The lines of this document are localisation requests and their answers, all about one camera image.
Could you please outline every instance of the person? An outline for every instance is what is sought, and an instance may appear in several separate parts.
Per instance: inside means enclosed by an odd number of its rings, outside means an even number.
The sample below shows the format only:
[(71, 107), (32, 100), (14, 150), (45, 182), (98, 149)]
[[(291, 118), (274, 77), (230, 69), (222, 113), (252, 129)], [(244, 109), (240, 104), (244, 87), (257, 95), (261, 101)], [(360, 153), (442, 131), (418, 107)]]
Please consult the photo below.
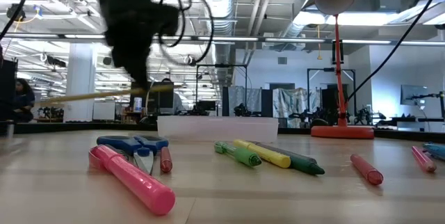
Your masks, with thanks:
[(30, 122), (34, 118), (31, 109), (34, 107), (35, 95), (25, 79), (17, 79), (15, 82), (15, 119), (19, 122)]
[[(169, 82), (172, 83), (172, 80), (169, 78), (165, 78), (162, 80), (162, 82)], [(177, 93), (173, 93), (173, 114), (177, 114), (180, 111), (185, 110), (182, 106), (182, 100), (181, 97)]]

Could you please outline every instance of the lamp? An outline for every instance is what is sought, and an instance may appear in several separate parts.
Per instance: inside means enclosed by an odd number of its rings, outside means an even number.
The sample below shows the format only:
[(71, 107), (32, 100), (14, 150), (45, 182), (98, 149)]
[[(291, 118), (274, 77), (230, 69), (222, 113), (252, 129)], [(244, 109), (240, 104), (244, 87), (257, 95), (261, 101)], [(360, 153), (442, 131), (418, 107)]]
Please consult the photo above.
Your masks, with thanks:
[(336, 76), (339, 91), (339, 120), (337, 127), (316, 126), (312, 127), (311, 135), (322, 138), (374, 138), (372, 128), (348, 127), (346, 119), (346, 103), (343, 93), (343, 83), (341, 82), (341, 61), (340, 61), (340, 34), (339, 34), (339, 14), (346, 11), (354, 0), (314, 0), (316, 7), (326, 15), (334, 15), (335, 18), (335, 38), (336, 38)]

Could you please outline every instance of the yellow marker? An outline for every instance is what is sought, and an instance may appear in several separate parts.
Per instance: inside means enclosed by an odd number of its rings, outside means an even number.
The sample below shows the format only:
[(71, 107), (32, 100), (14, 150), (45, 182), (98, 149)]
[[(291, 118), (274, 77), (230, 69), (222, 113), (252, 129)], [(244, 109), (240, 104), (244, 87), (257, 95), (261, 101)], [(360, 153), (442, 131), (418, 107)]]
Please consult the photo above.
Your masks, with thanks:
[(291, 157), (280, 154), (279, 152), (270, 151), (266, 148), (255, 145), (248, 141), (235, 140), (236, 147), (244, 147), (247, 150), (257, 153), (262, 159), (279, 166), (280, 168), (288, 168), (291, 166)]

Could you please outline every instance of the stick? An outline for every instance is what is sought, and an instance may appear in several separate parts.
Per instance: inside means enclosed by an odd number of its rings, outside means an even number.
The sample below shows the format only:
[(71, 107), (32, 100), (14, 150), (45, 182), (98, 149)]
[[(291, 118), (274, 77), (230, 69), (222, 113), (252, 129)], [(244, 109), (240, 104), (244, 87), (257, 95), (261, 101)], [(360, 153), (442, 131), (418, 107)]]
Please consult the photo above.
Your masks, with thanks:
[[(163, 92), (172, 90), (173, 88), (180, 88), (181, 86), (171, 86), (171, 85), (161, 85), (161, 86), (154, 86), (150, 88), (150, 92)], [(104, 92), (104, 93), (92, 93), (92, 94), (86, 94), (86, 95), (73, 95), (73, 96), (62, 96), (62, 97), (55, 97), (51, 98), (42, 102), (38, 102), (37, 104), (43, 105), (43, 104), (52, 104), (54, 102), (72, 102), (72, 101), (78, 101), (83, 99), (94, 99), (94, 98), (103, 98), (108, 96), (118, 96), (118, 95), (128, 95), (128, 94), (145, 94), (146, 91), (137, 88), (137, 89), (131, 89), (131, 90), (122, 90), (122, 91), (113, 91), (113, 92)]]

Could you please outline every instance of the orange base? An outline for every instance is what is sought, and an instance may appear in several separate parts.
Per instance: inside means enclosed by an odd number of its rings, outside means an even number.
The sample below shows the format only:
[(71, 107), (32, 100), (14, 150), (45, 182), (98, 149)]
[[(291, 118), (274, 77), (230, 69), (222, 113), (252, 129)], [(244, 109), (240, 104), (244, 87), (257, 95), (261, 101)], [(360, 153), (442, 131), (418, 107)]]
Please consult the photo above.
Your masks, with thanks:
[(370, 127), (312, 127), (311, 135), (321, 138), (374, 139)]

